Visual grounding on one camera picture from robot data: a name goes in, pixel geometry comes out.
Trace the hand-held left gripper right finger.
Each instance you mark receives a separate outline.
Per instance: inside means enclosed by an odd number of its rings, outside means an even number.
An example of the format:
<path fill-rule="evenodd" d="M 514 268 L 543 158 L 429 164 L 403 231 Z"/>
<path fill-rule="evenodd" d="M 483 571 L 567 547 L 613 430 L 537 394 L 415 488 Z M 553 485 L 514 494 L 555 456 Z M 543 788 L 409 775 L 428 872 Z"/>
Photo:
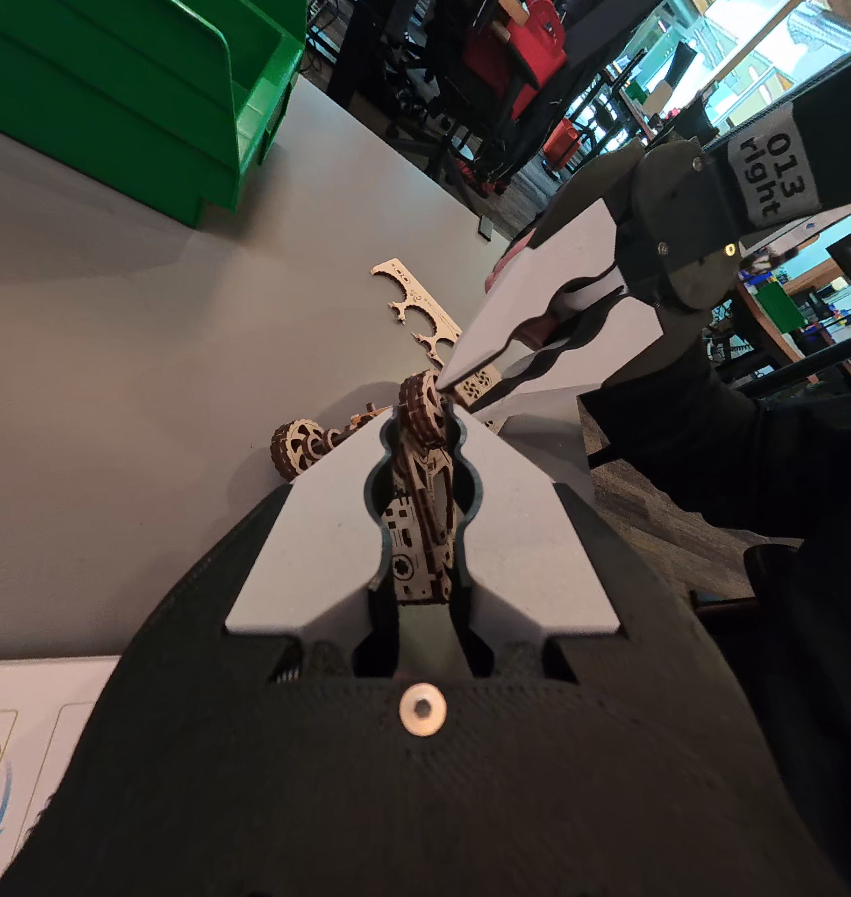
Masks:
<path fill-rule="evenodd" d="M 569 513 L 579 497 L 464 408 L 446 411 L 458 512 L 450 616 L 466 664 L 487 678 L 501 654 L 620 634 L 621 622 Z"/>

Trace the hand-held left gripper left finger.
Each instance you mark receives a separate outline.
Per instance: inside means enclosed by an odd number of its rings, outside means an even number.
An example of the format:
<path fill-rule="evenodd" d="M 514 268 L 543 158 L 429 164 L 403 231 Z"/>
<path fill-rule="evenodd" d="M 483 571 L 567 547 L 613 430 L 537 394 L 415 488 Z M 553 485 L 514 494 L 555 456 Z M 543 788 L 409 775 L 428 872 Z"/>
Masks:
<path fill-rule="evenodd" d="M 335 646 L 358 676 L 393 676 L 399 656 L 393 543 L 397 410 L 384 410 L 285 492 L 225 620 L 236 636 Z"/>

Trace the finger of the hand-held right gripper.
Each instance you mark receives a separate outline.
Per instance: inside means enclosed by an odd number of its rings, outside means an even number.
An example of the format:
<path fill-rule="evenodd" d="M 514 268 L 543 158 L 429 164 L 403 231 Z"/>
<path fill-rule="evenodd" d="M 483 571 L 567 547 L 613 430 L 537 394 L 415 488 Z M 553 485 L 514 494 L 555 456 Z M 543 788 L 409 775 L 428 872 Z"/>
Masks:
<path fill-rule="evenodd" d="M 536 397 L 572 398 L 600 387 L 663 335 L 655 308 L 624 286 L 571 286 L 546 303 L 535 287 L 493 286 L 471 326 L 471 349 L 497 358 L 548 320 L 541 344 L 471 403 L 472 413 L 526 413 Z"/>
<path fill-rule="evenodd" d="M 492 363 L 521 328 L 543 319 L 566 285 L 579 282 L 565 310 L 582 311 L 609 296 L 625 295 L 615 259 L 617 224 L 607 202 L 598 198 L 552 235 L 532 239 L 497 275 L 473 323 L 459 338 L 436 387 L 451 390 Z"/>

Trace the wooden buggy model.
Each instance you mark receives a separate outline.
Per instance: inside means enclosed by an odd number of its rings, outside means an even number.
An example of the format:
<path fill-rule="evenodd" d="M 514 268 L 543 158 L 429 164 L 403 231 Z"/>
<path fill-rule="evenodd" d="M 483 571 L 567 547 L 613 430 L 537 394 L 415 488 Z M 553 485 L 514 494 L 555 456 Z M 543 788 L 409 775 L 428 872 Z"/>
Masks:
<path fill-rule="evenodd" d="M 400 605 L 447 604 L 451 598 L 457 512 L 453 463 L 447 450 L 446 405 L 438 371 L 407 377 L 398 392 L 399 442 L 393 459 L 394 497 L 383 513 L 392 544 L 391 568 Z M 342 429 L 298 419 L 271 441 L 277 473 L 292 481 L 387 407 L 368 404 Z"/>

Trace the wooden sheet with wheels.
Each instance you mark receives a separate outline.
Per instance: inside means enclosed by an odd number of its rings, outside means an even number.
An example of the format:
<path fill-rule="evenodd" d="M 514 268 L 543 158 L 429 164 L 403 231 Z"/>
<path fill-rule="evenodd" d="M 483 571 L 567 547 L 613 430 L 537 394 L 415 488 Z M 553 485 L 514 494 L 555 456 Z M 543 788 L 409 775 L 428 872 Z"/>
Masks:
<path fill-rule="evenodd" d="M 461 328 L 399 259 L 391 258 L 376 264 L 371 275 L 397 286 L 400 298 L 390 301 L 388 307 L 397 322 L 423 347 L 435 372 L 440 372 L 445 361 L 441 352 L 449 355 L 462 335 Z M 501 372 L 489 363 L 453 387 L 451 396 L 459 405 L 472 411 L 476 400 L 483 398 L 500 381 Z"/>

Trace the person's right forearm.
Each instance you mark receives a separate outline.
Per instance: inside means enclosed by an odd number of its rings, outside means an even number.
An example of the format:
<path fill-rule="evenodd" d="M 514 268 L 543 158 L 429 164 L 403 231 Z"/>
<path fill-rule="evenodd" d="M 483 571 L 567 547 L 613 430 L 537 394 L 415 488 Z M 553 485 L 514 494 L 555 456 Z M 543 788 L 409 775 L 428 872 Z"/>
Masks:
<path fill-rule="evenodd" d="M 621 458 L 715 527 L 851 539 L 851 395 L 767 406 L 699 339 L 669 365 L 581 397 Z"/>

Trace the person's right hand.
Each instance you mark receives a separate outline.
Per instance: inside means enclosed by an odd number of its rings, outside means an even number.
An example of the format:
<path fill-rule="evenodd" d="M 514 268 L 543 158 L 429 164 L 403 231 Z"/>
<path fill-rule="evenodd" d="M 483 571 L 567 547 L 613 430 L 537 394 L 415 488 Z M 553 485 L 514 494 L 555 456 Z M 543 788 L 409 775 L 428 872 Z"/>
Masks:
<path fill-rule="evenodd" d="M 507 250 L 496 262 L 491 273 L 485 280 L 485 293 L 488 293 L 491 290 L 494 282 L 508 263 L 528 245 L 534 235 L 535 229 L 536 226 L 534 224 L 530 225 L 525 230 L 521 230 L 513 241 L 509 243 Z M 514 331 L 511 339 L 513 342 L 522 343 L 531 351 L 536 351 L 543 347 L 544 343 L 548 340 L 549 336 L 554 332 L 557 326 L 558 320 L 554 317 L 554 314 L 550 311 L 546 311 L 542 316 L 521 324 Z"/>

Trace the red machine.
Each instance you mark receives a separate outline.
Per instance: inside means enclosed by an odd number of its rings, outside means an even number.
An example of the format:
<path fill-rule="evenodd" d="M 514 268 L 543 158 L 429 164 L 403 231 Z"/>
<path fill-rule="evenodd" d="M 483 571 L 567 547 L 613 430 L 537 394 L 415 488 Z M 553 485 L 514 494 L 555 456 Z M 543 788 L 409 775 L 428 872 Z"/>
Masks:
<path fill-rule="evenodd" d="M 554 3 L 482 3 L 465 36 L 463 61 L 500 101 L 500 117 L 518 120 L 566 62 Z"/>

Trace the instruction booklet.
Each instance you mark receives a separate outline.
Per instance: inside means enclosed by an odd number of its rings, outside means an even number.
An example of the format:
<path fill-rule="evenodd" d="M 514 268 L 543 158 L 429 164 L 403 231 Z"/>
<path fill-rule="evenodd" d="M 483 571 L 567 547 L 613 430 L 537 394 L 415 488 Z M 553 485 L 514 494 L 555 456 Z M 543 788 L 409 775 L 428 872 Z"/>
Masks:
<path fill-rule="evenodd" d="M 57 791 L 118 661 L 0 660 L 0 877 Z"/>

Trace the green plastic bin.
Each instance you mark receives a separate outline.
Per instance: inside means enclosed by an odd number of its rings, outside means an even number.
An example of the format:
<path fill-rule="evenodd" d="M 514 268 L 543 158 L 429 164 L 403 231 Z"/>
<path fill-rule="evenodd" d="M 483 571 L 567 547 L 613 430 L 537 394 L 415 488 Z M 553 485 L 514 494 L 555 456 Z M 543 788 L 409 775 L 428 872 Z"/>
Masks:
<path fill-rule="evenodd" d="M 0 133 L 184 225 L 236 212 L 302 61 L 301 1 L 0 1 Z"/>

